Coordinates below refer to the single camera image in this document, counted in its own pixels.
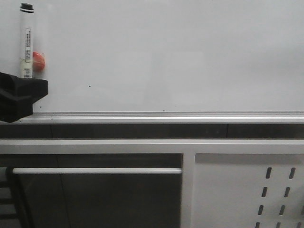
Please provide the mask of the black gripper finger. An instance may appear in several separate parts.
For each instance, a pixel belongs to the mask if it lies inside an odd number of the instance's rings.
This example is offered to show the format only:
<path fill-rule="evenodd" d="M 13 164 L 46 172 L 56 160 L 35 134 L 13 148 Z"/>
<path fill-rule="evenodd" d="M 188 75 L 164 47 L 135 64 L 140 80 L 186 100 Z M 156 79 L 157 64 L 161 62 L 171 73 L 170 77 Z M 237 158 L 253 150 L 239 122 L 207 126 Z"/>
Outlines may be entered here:
<path fill-rule="evenodd" d="M 34 113 L 33 105 L 48 95 L 48 81 L 0 74 L 0 120 L 13 123 Z"/>

